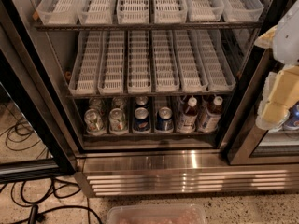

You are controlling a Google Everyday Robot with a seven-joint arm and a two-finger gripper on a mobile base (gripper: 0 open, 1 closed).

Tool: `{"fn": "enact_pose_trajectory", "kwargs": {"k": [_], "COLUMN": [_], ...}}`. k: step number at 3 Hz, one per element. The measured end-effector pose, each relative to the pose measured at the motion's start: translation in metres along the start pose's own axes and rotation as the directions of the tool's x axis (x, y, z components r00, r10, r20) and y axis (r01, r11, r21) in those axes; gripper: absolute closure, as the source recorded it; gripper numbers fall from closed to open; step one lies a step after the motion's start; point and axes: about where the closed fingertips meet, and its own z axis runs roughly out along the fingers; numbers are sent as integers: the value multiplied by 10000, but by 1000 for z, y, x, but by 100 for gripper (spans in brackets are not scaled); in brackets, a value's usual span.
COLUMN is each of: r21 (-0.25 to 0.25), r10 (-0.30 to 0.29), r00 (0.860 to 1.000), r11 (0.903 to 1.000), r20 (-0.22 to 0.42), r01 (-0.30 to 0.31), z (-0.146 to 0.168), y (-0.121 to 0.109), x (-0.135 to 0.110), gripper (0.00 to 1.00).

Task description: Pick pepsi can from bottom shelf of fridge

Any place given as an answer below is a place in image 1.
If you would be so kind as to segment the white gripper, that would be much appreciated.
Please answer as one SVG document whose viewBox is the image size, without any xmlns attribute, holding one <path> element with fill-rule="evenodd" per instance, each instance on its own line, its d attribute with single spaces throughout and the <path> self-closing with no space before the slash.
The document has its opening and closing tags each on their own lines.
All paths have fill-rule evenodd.
<svg viewBox="0 0 299 224">
<path fill-rule="evenodd" d="M 270 72 L 263 86 L 255 124 L 262 130 L 272 130 L 289 118 L 290 109 L 299 101 L 299 0 L 278 26 L 260 35 L 254 45 L 262 49 L 273 47 L 274 58 L 288 65 L 277 73 Z"/>
</svg>

